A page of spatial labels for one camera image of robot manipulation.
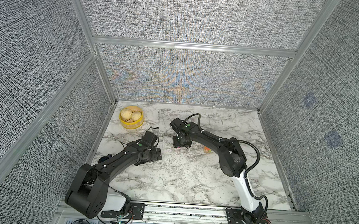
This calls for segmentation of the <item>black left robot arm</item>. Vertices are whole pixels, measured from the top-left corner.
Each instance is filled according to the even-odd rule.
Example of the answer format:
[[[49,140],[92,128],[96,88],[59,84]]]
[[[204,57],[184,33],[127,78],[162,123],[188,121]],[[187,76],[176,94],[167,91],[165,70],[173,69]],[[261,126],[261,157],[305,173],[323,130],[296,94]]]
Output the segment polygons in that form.
[[[162,159],[161,149],[139,142],[129,143],[121,152],[95,165],[82,165],[65,196],[65,203],[89,219],[106,207],[110,182],[131,165]]]

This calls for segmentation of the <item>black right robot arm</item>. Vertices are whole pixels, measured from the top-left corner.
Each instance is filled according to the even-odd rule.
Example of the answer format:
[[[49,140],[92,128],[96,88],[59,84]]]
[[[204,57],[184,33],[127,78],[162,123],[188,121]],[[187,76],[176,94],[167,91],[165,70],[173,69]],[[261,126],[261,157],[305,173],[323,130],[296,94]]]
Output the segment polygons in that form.
[[[267,209],[268,198],[256,196],[250,185],[248,172],[258,165],[260,152],[253,144],[237,140],[236,138],[221,138],[204,129],[194,122],[187,123],[179,118],[170,123],[170,127],[176,133],[173,136],[174,148],[190,148],[193,142],[198,142],[218,155],[221,171],[232,178],[236,191],[238,192],[242,218],[245,224],[260,224],[268,222]],[[247,157],[241,148],[241,144],[252,147],[256,153],[256,161],[247,166]]]

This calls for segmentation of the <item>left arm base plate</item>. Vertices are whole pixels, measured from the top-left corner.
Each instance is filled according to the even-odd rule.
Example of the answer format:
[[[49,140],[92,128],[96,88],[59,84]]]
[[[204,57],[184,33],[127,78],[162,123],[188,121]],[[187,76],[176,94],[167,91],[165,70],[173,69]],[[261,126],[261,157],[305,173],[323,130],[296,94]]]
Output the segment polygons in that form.
[[[145,204],[130,202],[126,203],[120,211],[101,211],[101,218],[116,218],[119,220],[142,220],[145,212]]]

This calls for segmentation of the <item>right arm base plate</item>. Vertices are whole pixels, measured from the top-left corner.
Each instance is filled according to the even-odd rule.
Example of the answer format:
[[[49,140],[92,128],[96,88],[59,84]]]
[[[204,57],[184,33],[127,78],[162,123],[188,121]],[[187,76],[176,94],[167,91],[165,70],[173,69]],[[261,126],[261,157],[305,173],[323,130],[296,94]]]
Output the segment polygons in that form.
[[[244,214],[240,208],[227,207],[225,209],[228,224],[255,224],[256,220],[252,220],[251,216]],[[272,224],[271,221],[264,217],[259,224]]]

